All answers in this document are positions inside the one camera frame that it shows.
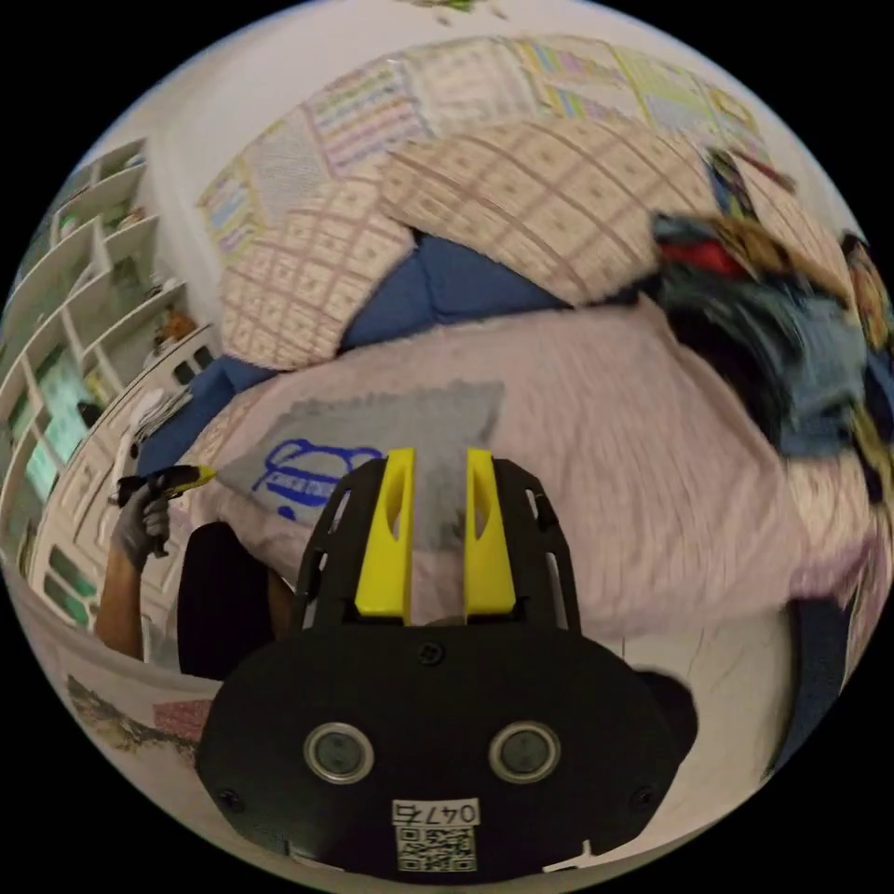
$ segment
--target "gray glove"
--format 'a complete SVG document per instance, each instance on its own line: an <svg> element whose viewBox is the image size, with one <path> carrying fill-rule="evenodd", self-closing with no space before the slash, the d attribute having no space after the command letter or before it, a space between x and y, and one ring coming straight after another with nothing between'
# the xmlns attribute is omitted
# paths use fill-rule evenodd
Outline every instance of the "gray glove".
<svg viewBox="0 0 894 894"><path fill-rule="evenodd" d="M164 496L153 498L145 484L121 510L112 531L112 543L120 547L133 567L142 573L156 545L165 543L169 536L168 500Z"/></svg>

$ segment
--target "white bookshelf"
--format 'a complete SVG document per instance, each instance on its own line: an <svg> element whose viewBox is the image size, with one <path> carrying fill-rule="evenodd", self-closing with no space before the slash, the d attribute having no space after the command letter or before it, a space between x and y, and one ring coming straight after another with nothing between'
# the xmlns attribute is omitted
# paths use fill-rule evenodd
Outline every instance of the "white bookshelf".
<svg viewBox="0 0 894 894"><path fill-rule="evenodd" d="M144 142L134 141L107 152L73 175L66 196L50 218L46 253L18 280L3 314L0 420L9 422L17 413L19 421L18 437L5 445L0 468L0 549L11 562L21 555L33 557L32 562L39 565L34 579L28 569L21 570L60 616L65 612L58 599L53 602L50 591L57 597L60 588L70 595L73 591L51 567L48 550L55 550L55 555L61 548L82 568L89 565L89 549L79 544L78 537L83 536L65 520L63 504L75 499L72 493L80 493L76 481L90 480L89 487L94 488L97 470L100 475L111 470L111 445L118 437L120 418L124 418L122 408L139 397L141 388L147 382L177 386L169 369L170 351L166 359L159 359L155 373L147 377L145 371L165 309L187 307L187 286L163 256L163 222L147 182L149 163ZM202 320L196 322L201 326ZM203 332L193 341L213 344L212 333L207 328ZM189 349L184 346L184 356ZM93 372L100 375L108 405L80 447L63 461L47 437L52 416L38 373L48 359L66 352L82 377ZM27 416L20 412L23 407L27 407ZM46 505L30 509L37 518L30 517L25 525L19 518L23 506L34 503L25 493L34 490L26 470L38 447L42 448L42 461L50 469L55 466L56 478ZM47 516L54 516L50 523ZM45 535L25 544L20 535L17 539L9 534L25 527ZM48 537L55 545L52 549ZM88 577L96 577L95 567L84 570ZM45 579L50 581L47 586L43 586Z"/></svg>

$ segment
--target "red cloth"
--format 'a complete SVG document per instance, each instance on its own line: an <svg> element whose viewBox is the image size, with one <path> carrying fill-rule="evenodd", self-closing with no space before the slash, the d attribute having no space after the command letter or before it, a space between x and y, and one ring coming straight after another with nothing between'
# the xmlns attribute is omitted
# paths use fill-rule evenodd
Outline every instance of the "red cloth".
<svg viewBox="0 0 894 894"><path fill-rule="evenodd" d="M716 242L697 242L693 245L661 245L661 255L666 261L689 264L699 270L708 270L722 277L743 277L745 269Z"/></svg>

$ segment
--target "screw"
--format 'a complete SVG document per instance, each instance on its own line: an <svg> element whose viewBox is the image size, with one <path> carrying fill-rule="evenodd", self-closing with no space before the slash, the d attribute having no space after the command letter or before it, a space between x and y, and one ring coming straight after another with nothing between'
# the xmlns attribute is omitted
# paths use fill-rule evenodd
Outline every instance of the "screw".
<svg viewBox="0 0 894 894"><path fill-rule="evenodd" d="M221 790L217 793L217 799L231 813L242 813L245 810L242 799L232 789Z"/></svg>
<svg viewBox="0 0 894 894"><path fill-rule="evenodd" d="M427 668L433 668L444 660L444 647L439 643L422 643L416 652L419 663Z"/></svg>
<svg viewBox="0 0 894 894"><path fill-rule="evenodd" d="M630 799L630 806L634 810L646 810L655 800L655 789L650 785L644 785L641 789L637 789Z"/></svg>

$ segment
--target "person's arm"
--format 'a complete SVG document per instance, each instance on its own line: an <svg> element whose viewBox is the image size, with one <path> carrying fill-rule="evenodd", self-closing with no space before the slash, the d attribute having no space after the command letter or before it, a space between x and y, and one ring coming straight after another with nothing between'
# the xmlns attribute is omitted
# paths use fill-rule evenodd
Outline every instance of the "person's arm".
<svg viewBox="0 0 894 894"><path fill-rule="evenodd" d="M93 632L103 645L142 661L140 574L115 543L109 551Z"/></svg>
<svg viewBox="0 0 894 894"><path fill-rule="evenodd" d="M168 501L154 496L148 486L130 498L112 532L93 633L110 649L138 661L142 661L142 569L156 544L166 542L169 533Z"/></svg>

